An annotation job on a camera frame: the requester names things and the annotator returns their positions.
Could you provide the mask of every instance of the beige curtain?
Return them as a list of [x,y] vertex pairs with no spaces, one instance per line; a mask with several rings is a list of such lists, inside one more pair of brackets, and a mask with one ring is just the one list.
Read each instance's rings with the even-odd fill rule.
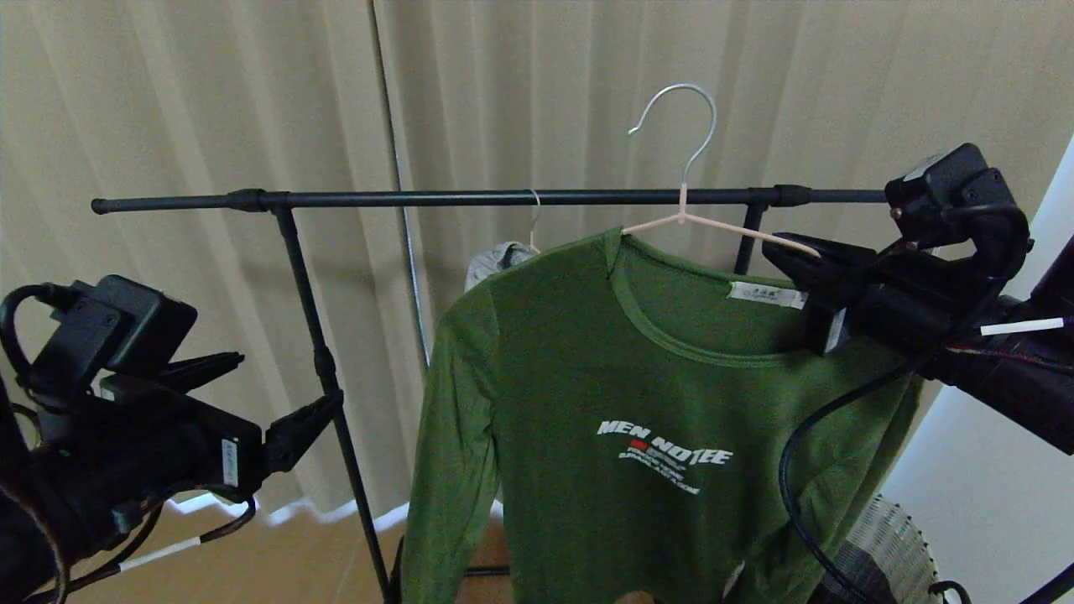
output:
[[[96,217],[91,198],[391,189],[396,156],[407,189],[673,188],[705,104],[677,92],[634,140],[625,130],[656,90],[688,81],[720,106],[692,186],[880,188],[970,141],[1032,212],[1074,131],[1063,0],[131,0],[4,3],[0,18],[3,289],[114,272],[192,303],[201,319],[185,356],[248,355],[198,394],[262,425],[319,393],[273,219]],[[546,208],[538,244],[667,211]],[[461,293],[469,257],[524,239],[531,218],[525,207],[410,210],[406,225],[387,208],[297,213],[375,514],[406,500],[420,414],[404,227],[429,328]],[[765,229],[874,247],[896,236],[876,206],[772,210]],[[699,227],[644,236],[728,269],[738,244]],[[754,272],[773,269],[758,254]],[[40,345],[52,326],[26,315]],[[262,502],[301,497],[322,510],[349,499],[331,435]]]

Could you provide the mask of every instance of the white wall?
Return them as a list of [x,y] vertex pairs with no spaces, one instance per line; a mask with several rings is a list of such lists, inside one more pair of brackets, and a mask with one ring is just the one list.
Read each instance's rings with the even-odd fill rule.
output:
[[[1032,233],[1006,291],[1019,299],[1074,233],[1074,143]],[[1074,562],[1074,460],[958,389],[937,398],[883,492],[925,531],[941,576],[977,604],[1020,602]]]

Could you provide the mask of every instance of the white cable tie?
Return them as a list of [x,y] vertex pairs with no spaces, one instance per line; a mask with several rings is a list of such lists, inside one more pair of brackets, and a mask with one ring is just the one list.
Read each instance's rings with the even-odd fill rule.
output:
[[172,544],[162,549],[158,549],[157,551],[150,551],[145,556],[139,556],[137,558],[131,558],[126,562],[120,562],[119,572],[122,573],[124,571],[130,571],[131,569],[145,564],[146,562],[153,562],[154,560],[159,560],[165,556],[171,556],[177,551],[190,549],[191,547],[197,547],[199,545],[201,545],[201,537],[190,537],[186,541],[180,541],[179,543]]
[[1036,319],[1031,321],[1017,321],[1013,323],[996,323],[981,326],[981,335],[998,335],[1000,333],[1022,333],[1025,331],[1043,331],[1045,329],[1060,329],[1065,321],[1062,317],[1054,319]]

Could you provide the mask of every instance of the shirt logo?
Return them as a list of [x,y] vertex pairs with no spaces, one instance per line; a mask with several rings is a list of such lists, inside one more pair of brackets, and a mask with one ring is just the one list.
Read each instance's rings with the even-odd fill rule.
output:
[[700,489],[685,483],[683,472],[687,465],[724,465],[734,456],[724,449],[687,449],[662,436],[649,440],[652,430],[623,420],[601,421],[597,434],[626,434],[632,436],[626,450],[619,459],[635,459],[664,476],[674,486],[696,495]]

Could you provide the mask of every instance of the horizontal bar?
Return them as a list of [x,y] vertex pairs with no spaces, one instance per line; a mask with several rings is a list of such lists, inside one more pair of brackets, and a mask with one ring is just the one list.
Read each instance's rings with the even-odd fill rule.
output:
[[509,577],[510,566],[470,566],[466,569],[467,577]]
[[[679,202],[679,189],[539,190],[541,205],[662,205]],[[797,185],[749,189],[691,189],[690,202],[702,205],[789,207],[807,203],[885,203],[880,190],[824,190]],[[95,199],[97,214],[149,210],[228,207],[268,212],[274,207],[439,207],[535,205],[529,190],[290,192],[243,189],[218,196]]]

